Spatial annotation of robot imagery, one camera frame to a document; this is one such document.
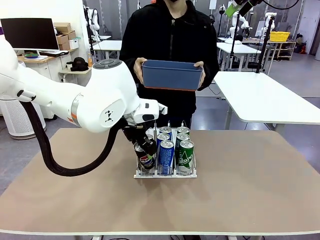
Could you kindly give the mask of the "person's right hand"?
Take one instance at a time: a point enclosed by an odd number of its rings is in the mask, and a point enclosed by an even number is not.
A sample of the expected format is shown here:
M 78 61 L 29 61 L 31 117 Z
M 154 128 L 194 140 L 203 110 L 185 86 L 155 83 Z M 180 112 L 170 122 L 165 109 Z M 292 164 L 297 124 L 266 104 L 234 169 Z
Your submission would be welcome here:
M 135 60 L 134 66 L 133 66 L 133 71 L 135 73 L 135 75 L 137 76 L 139 82 L 143 85 L 144 84 L 144 80 L 143 80 L 143 70 L 142 70 L 142 64 L 144 62 L 146 62 L 147 59 L 144 57 L 138 57 Z

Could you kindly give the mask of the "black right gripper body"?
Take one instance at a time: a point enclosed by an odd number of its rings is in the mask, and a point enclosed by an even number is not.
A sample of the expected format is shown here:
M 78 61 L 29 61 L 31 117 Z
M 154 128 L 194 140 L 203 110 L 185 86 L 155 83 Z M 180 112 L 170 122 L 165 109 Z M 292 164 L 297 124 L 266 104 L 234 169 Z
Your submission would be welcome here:
M 254 7 L 258 4 L 260 4 L 263 0 L 234 0 L 234 2 L 238 5 L 238 6 L 251 6 Z

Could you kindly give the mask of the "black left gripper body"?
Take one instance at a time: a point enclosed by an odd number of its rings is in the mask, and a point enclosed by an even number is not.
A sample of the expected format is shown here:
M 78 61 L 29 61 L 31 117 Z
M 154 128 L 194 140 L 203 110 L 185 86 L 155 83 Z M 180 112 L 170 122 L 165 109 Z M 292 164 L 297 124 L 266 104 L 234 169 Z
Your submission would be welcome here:
M 152 121 L 142 122 L 136 125 L 133 125 L 126 119 L 122 119 L 122 121 L 122 131 L 130 142 L 132 142 L 133 144 L 151 144 L 151 140 L 149 140 L 146 131 L 152 127 Z

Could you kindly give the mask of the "person's left hand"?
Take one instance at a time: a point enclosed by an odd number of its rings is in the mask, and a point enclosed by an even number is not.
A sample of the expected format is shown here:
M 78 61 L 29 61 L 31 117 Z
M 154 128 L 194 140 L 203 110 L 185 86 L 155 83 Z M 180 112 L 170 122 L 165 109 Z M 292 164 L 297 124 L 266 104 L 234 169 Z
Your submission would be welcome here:
M 206 77 L 206 73 L 205 73 L 205 69 L 204 69 L 204 62 L 203 61 L 198 61 L 194 64 L 194 67 L 196 68 L 201 68 L 202 72 L 201 72 L 201 78 L 199 81 L 199 85 L 198 85 L 198 90 L 200 90 L 200 88 L 202 87 L 204 81 L 205 81 L 205 77 Z

